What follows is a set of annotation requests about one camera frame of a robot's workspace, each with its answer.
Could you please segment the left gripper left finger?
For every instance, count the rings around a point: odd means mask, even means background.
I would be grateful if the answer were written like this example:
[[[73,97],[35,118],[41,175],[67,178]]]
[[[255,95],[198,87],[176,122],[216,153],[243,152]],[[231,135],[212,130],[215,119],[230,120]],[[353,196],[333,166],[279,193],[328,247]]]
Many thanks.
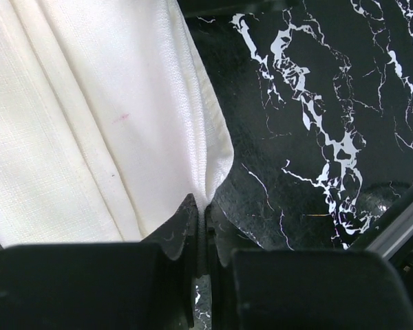
[[[195,198],[188,194],[176,212],[138,245],[138,329],[194,325],[198,222]]]

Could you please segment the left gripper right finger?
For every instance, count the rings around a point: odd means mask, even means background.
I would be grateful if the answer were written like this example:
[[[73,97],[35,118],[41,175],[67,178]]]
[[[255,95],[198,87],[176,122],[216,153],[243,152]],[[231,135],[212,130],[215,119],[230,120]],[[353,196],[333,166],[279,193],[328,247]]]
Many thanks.
[[[206,209],[206,228],[212,328],[234,329],[235,297],[229,263],[235,246],[235,226],[227,219],[221,207],[213,202]]]

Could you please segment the white cloth napkin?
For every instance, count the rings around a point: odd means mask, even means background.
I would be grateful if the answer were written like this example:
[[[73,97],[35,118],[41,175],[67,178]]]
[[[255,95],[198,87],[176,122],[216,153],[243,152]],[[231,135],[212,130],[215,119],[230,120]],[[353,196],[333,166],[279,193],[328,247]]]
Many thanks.
[[[233,164],[176,1],[0,1],[0,244],[139,241]]]

